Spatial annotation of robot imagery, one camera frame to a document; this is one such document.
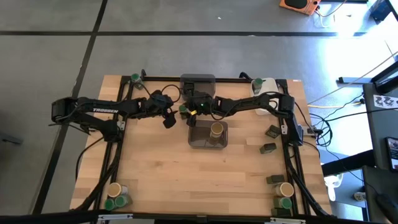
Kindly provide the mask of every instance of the wooden tabletop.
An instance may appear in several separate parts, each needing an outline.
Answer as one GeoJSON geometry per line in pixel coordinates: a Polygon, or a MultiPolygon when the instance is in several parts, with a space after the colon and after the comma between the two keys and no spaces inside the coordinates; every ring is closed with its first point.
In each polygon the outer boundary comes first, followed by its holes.
{"type": "MultiPolygon", "coordinates": [[[[98,99],[116,100],[121,76],[106,75],[98,99]]],[[[177,82],[145,82],[150,92],[161,90],[177,82]]],[[[310,116],[303,83],[288,80],[289,93],[303,110],[307,121],[310,116]]],[[[248,83],[217,83],[216,95],[239,99],[249,96],[248,83]]],[[[164,91],[172,99],[178,91],[164,91]]],[[[132,98],[148,97],[144,90],[134,89],[132,98]]],[[[175,103],[173,110],[183,103],[175,103]]],[[[305,126],[302,115],[295,110],[297,122],[305,126]]],[[[95,113],[101,119],[111,119],[111,114],[95,113]]],[[[188,145],[188,126],[176,114],[177,123],[165,129],[163,118],[129,119],[126,126],[117,182],[129,188],[132,205],[119,209],[124,212],[258,215],[270,216],[274,194],[265,178],[284,174],[286,169],[282,141],[266,136],[270,125],[279,126],[273,115],[258,116],[254,110],[242,111],[225,118],[228,123],[228,145],[220,151],[192,149],[188,145]],[[265,143],[276,143],[277,149],[260,154],[265,143]]],[[[199,116],[198,119],[211,119],[199,116]]],[[[101,137],[101,133],[88,136],[87,145],[101,137]]],[[[315,144],[311,138],[305,141],[315,144]]],[[[70,208],[79,206],[98,182],[106,142],[100,142],[85,152],[76,182],[70,208]]],[[[323,180],[318,152],[311,146],[301,146],[305,183],[315,200],[331,213],[323,180]]],[[[298,210],[303,213],[300,191],[295,186],[298,210]]]]}

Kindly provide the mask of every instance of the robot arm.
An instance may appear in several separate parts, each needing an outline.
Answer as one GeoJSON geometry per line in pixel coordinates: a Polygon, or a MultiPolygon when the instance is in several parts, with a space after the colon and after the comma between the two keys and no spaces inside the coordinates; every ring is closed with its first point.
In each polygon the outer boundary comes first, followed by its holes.
{"type": "Polygon", "coordinates": [[[120,102],[68,97],[52,103],[51,119],[56,124],[80,124],[87,133],[90,128],[98,130],[105,141],[118,142],[121,140],[121,132],[117,121],[111,119],[104,121],[87,112],[111,113],[137,119],[163,116],[164,126],[171,128],[175,124],[174,114],[176,113],[176,111],[169,112],[173,104],[172,99],[163,95],[160,90],[154,91],[149,99],[136,98],[120,102]]]}
{"type": "Polygon", "coordinates": [[[183,104],[187,110],[180,113],[187,117],[187,124],[194,127],[196,115],[213,115],[227,117],[239,111],[265,109],[272,115],[285,119],[286,131],[289,133],[289,140],[292,144],[302,146],[303,129],[297,124],[294,115],[294,98],[278,92],[267,92],[258,96],[232,100],[216,96],[214,99],[204,92],[194,91],[183,104]],[[269,103],[272,99],[278,99],[278,109],[274,109],[269,103]]]}

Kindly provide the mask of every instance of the white object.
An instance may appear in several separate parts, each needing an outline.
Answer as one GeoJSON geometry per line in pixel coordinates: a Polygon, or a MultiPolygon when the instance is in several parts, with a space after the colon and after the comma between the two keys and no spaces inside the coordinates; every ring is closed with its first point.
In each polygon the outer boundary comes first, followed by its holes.
{"type": "Polygon", "coordinates": [[[354,198],[359,202],[363,202],[366,200],[366,194],[364,192],[355,192],[354,198]]]}
{"type": "Polygon", "coordinates": [[[334,202],[336,200],[335,188],[340,187],[343,181],[343,174],[330,175],[324,178],[325,184],[328,187],[329,199],[334,202]]]}
{"type": "MultiPolygon", "coordinates": [[[[252,85],[253,85],[253,82],[254,82],[254,81],[255,81],[255,79],[253,79],[253,80],[251,81],[251,85],[250,85],[250,96],[258,96],[258,95],[260,95],[261,93],[264,93],[264,92],[267,92],[267,91],[276,91],[276,92],[279,92],[278,86],[276,85],[276,82],[275,82],[275,80],[274,80],[273,78],[262,78],[261,90],[260,90],[260,92],[259,92],[258,94],[254,94],[253,88],[252,88],[252,85]]],[[[269,104],[270,104],[273,108],[276,107],[276,110],[278,109],[276,103],[270,102],[269,104]]],[[[266,114],[269,114],[269,112],[268,112],[267,110],[264,110],[264,109],[255,109],[255,111],[256,111],[256,114],[257,114],[257,115],[266,115],[266,114]]]]}
{"type": "Polygon", "coordinates": [[[373,95],[373,103],[378,108],[397,108],[398,98],[391,96],[373,95]]]}

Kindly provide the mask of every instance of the white cable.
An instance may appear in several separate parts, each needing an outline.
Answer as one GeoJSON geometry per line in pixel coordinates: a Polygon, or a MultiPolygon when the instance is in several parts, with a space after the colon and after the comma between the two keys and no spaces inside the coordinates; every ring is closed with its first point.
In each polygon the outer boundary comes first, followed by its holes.
{"type": "Polygon", "coordinates": [[[329,28],[330,26],[325,26],[325,25],[323,25],[322,16],[319,14],[318,10],[315,10],[315,13],[318,14],[318,16],[319,16],[319,20],[320,20],[320,22],[321,22],[322,28],[329,28]]]}
{"type": "Polygon", "coordinates": [[[322,15],[320,12],[318,13],[318,15],[319,16],[322,16],[322,17],[328,17],[328,16],[330,16],[330,15],[332,15],[333,13],[335,13],[341,6],[343,6],[343,4],[346,2],[347,0],[344,0],[343,1],[343,3],[341,3],[333,12],[331,12],[331,13],[329,13],[329,14],[327,14],[327,15],[322,15]]]}
{"type": "Polygon", "coordinates": [[[395,56],[397,53],[398,53],[398,51],[396,51],[395,53],[393,53],[390,57],[388,57],[387,59],[385,59],[383,62],[381,62],[378,66],[374,67],[372,70],[370,70],[370,71],[368,71],[367,73],[365,73],[363,76],[361,76],[361,77],[355,79],[354,81],[350,82],[349,84],[345,84],[345,85],[343,85],[342,87],[340,87],[340,88],[338,88],[338,89],[336,89],[336,90],[334,90],[334,91],[331,91],[330,93],[326,94],[325,96],[319,97],[318,99],[309,102],[308,104],[312,104],[312,103],[314,103],[314,102],[316,102],[316,101],[318,101],[318,100],[320,100],[320,99],[323,99],[323,98],[327,97],[328,95],[330,95],[330,94],[332,94],[332,93],[334,93],[334,92],[337,92],[338,90],[341,90],[342,88],[345,88],[345,87],[347,87],[347,86],[353,84],[354,82],[360,80],[361,78],[365,77],[367,74],[369,74],[369,73],[375,71],[375,69],[377,69],[378,67],[380,67],[380,65],[384,64],[384,62],[388,61],[390,58],[392,58],[393,56],[395,56]]]}

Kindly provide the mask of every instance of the gray floor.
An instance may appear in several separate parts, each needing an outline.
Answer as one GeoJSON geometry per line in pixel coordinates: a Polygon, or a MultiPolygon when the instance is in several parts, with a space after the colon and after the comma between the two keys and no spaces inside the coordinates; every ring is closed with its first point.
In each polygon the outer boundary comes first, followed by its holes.
{"type": "MultiPolygon", "coordinates": [[[[92,30],[100,0],[0,1],[0,30],[92,30]]],[[[301,79],[307,101],[338,87],[340,76],[358,77],[398,50],[396,38],[385,38],[369,18],[369,4],[347,4],[335,18],[325,19],[280,8],[275,1],[113,0],[100,30],[222,30],[266,32],[341,32],[339,37],[97,37],[80,96],[98,96],[103,75],[179,76],[212,73],[237,77],[301,79]],[[348,37],[352,32],[369,32],[348,37]]],[[[322,4],[321,12],[330,11],[322,4]]],[[[49,158],[57,131],[48,127],[50,104],[69,96],[89,37],[0,36],[0,130],[24,140],[14,146],[0,142],[1,215],[26,214],[49,158]]],[[[369,76],[375,75],[385,63],[369,76]]],[[[361,93],[345,88],[315,105],[342,105],[361,93]]],[[[341,110],[333,117],[364,111],[364,106],[341,110]]],[[[331,110],[311,109],[321,116],[331,110]]],[[[356,154],[371,148],[366,115],[332,123],[329,150],[356,154]]],[[[69,129],[44,212],[69,208],[74,167],[86,136],[69,129]]],[[[350,212],[340,212],[350,217],[350,212]]]]}

